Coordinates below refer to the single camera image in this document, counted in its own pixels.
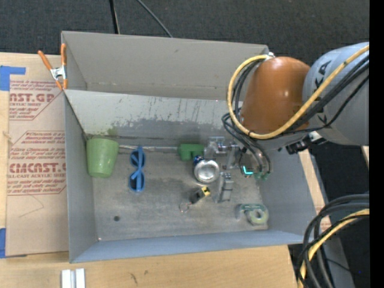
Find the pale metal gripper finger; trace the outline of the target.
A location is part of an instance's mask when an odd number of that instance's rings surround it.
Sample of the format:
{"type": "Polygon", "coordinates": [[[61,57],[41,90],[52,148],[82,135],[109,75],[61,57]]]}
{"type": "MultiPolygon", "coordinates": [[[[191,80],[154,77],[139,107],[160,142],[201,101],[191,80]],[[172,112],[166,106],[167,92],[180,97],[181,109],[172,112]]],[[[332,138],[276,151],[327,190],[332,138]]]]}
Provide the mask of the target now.
{"type": "Polygon", "coordinates": [[[215,203],[229,202],[233,191],[234,181],[231,173],[221,172],[218,179],[218,188],[214,196],[215,203]]]}
{"type": "Polygon", "coordinates": [[[204,158],[212,160],[223,157],[226,154],[226,146],[224,143],[225,137],[223,136],[208,137],[204,149],[204,158]]]}

